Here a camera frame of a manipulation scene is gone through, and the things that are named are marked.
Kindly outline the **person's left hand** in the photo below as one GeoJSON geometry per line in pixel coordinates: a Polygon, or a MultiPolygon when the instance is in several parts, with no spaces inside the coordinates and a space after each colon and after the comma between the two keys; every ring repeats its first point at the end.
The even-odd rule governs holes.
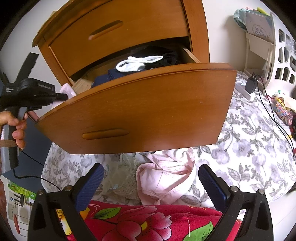
{"type": "Polygon", "coordinates": [[[25,130],[27,128],[28,114],[25,113],[22,120],[18,120],[10,111],[2,111],[0,114],[1,126],[9,125],[16,128],[12,133],[13,139],[16,141],[17,146],[23,150],[25,148],[25,130]]]}

